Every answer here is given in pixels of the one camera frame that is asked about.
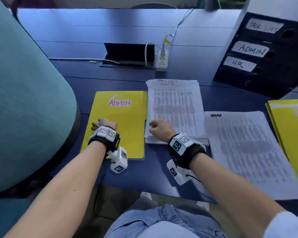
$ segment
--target label with task list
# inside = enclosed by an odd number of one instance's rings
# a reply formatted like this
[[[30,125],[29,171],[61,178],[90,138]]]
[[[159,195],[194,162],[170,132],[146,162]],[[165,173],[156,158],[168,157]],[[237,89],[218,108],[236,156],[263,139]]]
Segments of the label with task list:
[[[265,32],[265,33],[276,33],[279,29],[281,29],[284,26],[283,23],[278,23],[274,21],[266,21],[266,20],[260,20],[256,18],[251,18],[246,28],[250,30],[255,30],[259,32]]]
[[[247,72],[253,71],[257,64],[249,61],[245,61],[239,58],[228,56],[224,61],[223,65],[231,66],[233,68],[238,68]]]
[[[263,57],[266,55],[266,53],[269,51],[269,47],[265,47],[258,44],[253,44],[249,42],[244,41],[237,41],[232,51],[238,52],[238,53],[244,53],[256,57]]]

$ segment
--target person's right arm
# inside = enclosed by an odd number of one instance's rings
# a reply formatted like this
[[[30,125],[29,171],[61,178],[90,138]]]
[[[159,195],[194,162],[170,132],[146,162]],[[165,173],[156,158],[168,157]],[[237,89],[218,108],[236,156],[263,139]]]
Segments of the person's right arm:
[[[154,120],[149,125],[150,132],[161,141],[168,142],[176,134],[165,121]],[[197,154],[189,167],[248,238],[263,237],[274,217],[285,211],[270,196],[206,154]]]

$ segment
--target hand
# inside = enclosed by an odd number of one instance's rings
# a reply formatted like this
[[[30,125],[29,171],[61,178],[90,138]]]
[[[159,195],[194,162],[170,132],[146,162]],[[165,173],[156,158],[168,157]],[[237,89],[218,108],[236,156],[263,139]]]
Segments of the hand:
[[[172,136],[177,134],[171,125],[163,120],[153,120],[149,125],[151,126],[149,132],[160,141],[166,143]]]
[[[104,119],[104,118],[100,118],[100,119],[98,119],[98,122],[93,122],[91,124],[92,124],[91,130],[93,130],[93,131],[98,129],[100,126],[109,126],[109,127],[112,127],[113,129],[117,130],[116,122],[111,122],[108,119]]]

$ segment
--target power strip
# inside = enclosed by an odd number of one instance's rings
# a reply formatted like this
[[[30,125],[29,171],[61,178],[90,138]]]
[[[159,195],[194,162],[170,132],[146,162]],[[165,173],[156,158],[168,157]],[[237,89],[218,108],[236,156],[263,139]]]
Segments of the power strip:
[[[165,50],[165,54],[162,56],[161,50],[160,50],[155,63],[156,71],[159,71],[159,72],[167,71],[168,59],[169,59],[169,51]]]

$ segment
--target folder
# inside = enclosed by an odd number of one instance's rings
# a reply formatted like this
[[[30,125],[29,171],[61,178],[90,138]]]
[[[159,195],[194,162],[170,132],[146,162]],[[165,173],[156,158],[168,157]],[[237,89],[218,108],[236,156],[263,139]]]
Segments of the folder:
[[[279,144],[298,176],[298,99],[268,101],[266,108]]]
[[[92,122],[98,122],[99,118],[118,123],[119,146],[127,150],[128,159],[144,159],[146,91],[96,92],[81,151],[87,147],[88,139],[93,134]]]

